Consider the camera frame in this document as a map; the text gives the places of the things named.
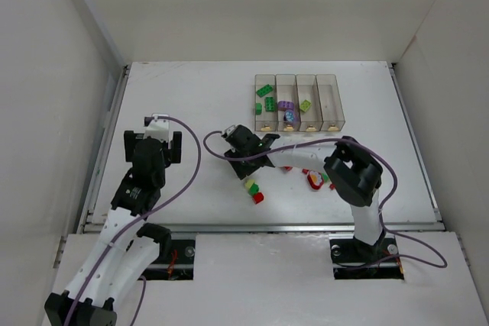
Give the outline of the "purple flower lego piece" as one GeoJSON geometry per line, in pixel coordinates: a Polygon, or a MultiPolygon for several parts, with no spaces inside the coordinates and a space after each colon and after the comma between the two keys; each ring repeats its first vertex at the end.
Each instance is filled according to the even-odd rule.
{"type": "Polygon", "coordinates": [[[297,116],[295,111],[287,110],[283,114],[283,121],[287,124],[295,124],[297,121],[297,116]]]}

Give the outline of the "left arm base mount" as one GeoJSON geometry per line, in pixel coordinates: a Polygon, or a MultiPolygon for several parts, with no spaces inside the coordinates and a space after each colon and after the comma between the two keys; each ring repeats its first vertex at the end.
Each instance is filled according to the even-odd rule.
{"type": "Polygon", "coordinates": [[[195,239],[174,237],[170,229],[152,223],[144,224],[137,236],[159,245],[157,259],[142,273],[147,280],[193,280],[195,239]]]}

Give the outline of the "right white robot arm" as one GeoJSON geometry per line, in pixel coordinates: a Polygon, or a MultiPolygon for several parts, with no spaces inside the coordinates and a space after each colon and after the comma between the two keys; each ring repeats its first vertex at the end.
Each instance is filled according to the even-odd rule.
{"type": "Polygon", "coordinates": [[[339,197],[351,207],[354,239],[365,246],[378,245],[385,236],[379,219],[381,165],[355,145],[355,139],[312,144],[300,136],[265,134],[259,137],[243,125],[228,128],[222,135],[231,146],[224,156],[239,179],[269,166],[290,166],[327,175],[339,197]]]}

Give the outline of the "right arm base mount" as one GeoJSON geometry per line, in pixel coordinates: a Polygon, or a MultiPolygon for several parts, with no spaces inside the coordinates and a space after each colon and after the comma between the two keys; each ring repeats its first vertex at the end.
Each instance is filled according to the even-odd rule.
{"type": "Polygon", "coordinates": [[[352,238],[331,238],[330,256],[335,280],[397,279],[404,280],[398,258],[397,242],[385,237],[373,247],[352,238]]]}

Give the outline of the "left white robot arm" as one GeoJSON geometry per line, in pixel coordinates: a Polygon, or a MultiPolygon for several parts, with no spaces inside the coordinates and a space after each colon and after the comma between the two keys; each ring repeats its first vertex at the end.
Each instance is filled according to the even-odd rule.
{"type": "Polygon", "coordinates": [[[165,169],[181,161],[182,134],[170,142],[124,133],[131,164],[111,202],[96,244],[76,275],[44,305],[52,325],[114,325],[117,310],[144,269],[171,245],[170,231],[147,222],[161,197],[165,169]]]}

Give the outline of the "purple rounded lego brick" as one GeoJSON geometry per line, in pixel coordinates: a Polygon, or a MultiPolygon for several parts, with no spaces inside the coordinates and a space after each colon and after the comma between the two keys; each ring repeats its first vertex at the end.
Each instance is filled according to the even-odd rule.
{"type": "Polygon", "coordinates": [[[277,110],[278,111],[287,111],[287,110],[294,111],[294,109],[295,109],[295,105],[291,101],[281,100],[277,103],[277,110]]]}

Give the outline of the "green lego plate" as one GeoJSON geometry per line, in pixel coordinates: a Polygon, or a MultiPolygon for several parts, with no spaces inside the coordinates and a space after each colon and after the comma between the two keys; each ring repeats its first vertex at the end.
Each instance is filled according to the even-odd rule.
{"type": "Polygon", "coordinates": [[[276,111],[276,102],[274,97],[268,96],[264,98],[264,107],[266,112],[276,111]]]}

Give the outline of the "light green lego brick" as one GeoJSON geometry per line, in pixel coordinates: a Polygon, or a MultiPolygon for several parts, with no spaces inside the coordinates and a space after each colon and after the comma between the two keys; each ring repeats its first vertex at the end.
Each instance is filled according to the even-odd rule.
{"type": "Polygon", "coordinates": [[[312,106],[312,102],[310,100],[308,100],[308,99],[304,99],[300,103],[300,111],[302,113],[307,113],[308,110],[310,110],[311,106],[312,106]]]}

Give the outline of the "long green lego brick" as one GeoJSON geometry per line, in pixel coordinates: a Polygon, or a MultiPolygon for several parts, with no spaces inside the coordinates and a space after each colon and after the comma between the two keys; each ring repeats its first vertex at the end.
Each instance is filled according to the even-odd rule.
{"type": "Polygon", "coordinates": [[[271,86],[270,84],[266,84],[265,86],[262,86],[261,88],[257,89],[256,94],[260,98],[263,98],[267,94],[271,93],[273,90],[274,90],[273,86],[271,86]]]}

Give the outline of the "small green lego brick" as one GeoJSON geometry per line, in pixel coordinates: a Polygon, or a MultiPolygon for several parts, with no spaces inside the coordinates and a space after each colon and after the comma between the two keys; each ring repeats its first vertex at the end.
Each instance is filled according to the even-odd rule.
{"type": "Polygon", "coordinates": [[[259,191],[260,191],[259,186],[256,184],[253,184],[248,190],[250,195],[256,195],[257,193],[259,193],[259,191]]]}

